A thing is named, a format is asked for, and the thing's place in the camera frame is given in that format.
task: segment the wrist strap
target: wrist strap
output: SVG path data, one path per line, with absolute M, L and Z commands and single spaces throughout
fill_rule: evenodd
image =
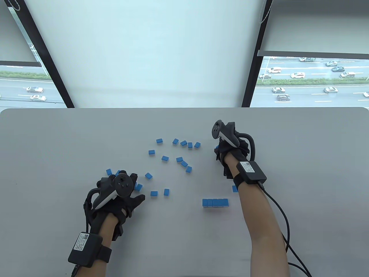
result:
M 236 188 L 238 190 L 238 186 L 244 182 L 245 180 L 242 178 L 241 174 L 238 173 L 234 178 L 233 178 L 233 183 L 236 185 Z
M 96 260 L 102 260 L 106 263 L 109 262 L 111 255 L 111 249 L 109 247 L 101 245 L 100 251 L 96 256 Z

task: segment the car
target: car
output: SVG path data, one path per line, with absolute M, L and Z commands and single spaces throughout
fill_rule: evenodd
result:
M 260 74 L 259 75 L 259 79 L 262 79 L 262 78 L 264 78 L 264 79 L 270 79 L 272 76 L 270 75 L 270 74 Z
M 44 95 L 32 95 L 31 100 L 32 101 L 45 101 L 46 96 L 44 96 Z
M 333 72 L 344 72 L 345 68 L 343 66 L 335 66 L 331 69 Z
M 277 95 L 278 101 L 289 101 L 291 97 L 288 94 Z
M 44 92 L 43 88 L 39 88 L 38 86 L 29 86 L 25 89 L 27 92 Z
M 340 78 L 355 77 L 355 72 L 344 72 L 339 75 Z
M 282 93 L 285 93 L 286 90 L 284 88 L 279 88 L 279 87 L 276 87 L 276 88 L 272 88 L 272 92 L 282 92 Z
M 330 62 L 326 62 L 325 66 L 337 66 L 338 62 L 337 61 L 330 61 Z
M 291 74 L 291 78 L 305 78 L 305 73 L 304 72 L 295 72 Z
M 329 86 L 327 88 L 324 89 L 325 93 L 337 93 L 338 89 L 334 86 Z
M 281 73 L 282 72 L 282 68 L 281 67 L 268 68 L 268 72 L 269 73 Z
M 302 57 L 299 58 L 300 62 L 313 62 L 316 60 L 316 58 L 306 58 L 306 57 Z

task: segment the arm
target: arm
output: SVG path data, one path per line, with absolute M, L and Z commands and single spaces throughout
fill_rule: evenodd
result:
M 238 160 L 231 153 L 224 157 L 235 177 L 239 174 Z M 252 243 L 251 277 L 288 277 L 289 267 L 284 241 L 271 206 L 257 185 L 245 182 L 238 187 L 244 219 Z
M 102 245 L 110 248 L 114 228 L 117 224 L 118 219 L 112 213 L 108 214 L 99 232 L 99 235 L 103 237 Z M 81 267 L 76 277 L 105 277 L 105 272 L 106 262 L 95 260 L 91 268 Z

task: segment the green hedge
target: green hedge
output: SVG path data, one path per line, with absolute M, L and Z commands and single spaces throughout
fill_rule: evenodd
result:
M 369 84 L 369 80 L 366 78 L 347 78 L 347 79 L 266 79 L 262 82 L 257 80 L 257 86 L 314 86 L 314 85 L 357 85 L 357 84 Z
M 50 76 L 42 73 L 0 71 L 0 78 L 51 80 Z

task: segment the hand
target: hand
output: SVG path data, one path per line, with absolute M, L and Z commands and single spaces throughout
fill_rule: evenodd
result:
M 119 173 L 127 174 L 125 170 L 121 170 Z M 109 176 L 109 180 L 111 183 L 113 183 L 114 178 L 115 178 L 114 174 Z M 137 174 L 132 173 L 130 175 L 130 178 L 132 179 L 133 184 L 135 184 L 137 181 Z M 125 223 L 126 218 L 131 217 L 133 210 L 137 208 L 145 200 L 145 195 L 143 194 L 132 198 L 131 194 L 133 192 L 133 189 L 134 188 L 132 188 L 132 191 L 129 194 L 129 196 L 124 198 L 117 196 L 115 199 L 112 199 L 109 202 L 107 202 L 100 209 L 92 211 L 93 218 L 96 218 L 96 216 L 99 213 L 112 213 L 118 219 L 118 224 L 116 225 L 114 230 L 113 240 L 116 240 L 118 236 L 121 236 L 123 234 L 122 225 Z

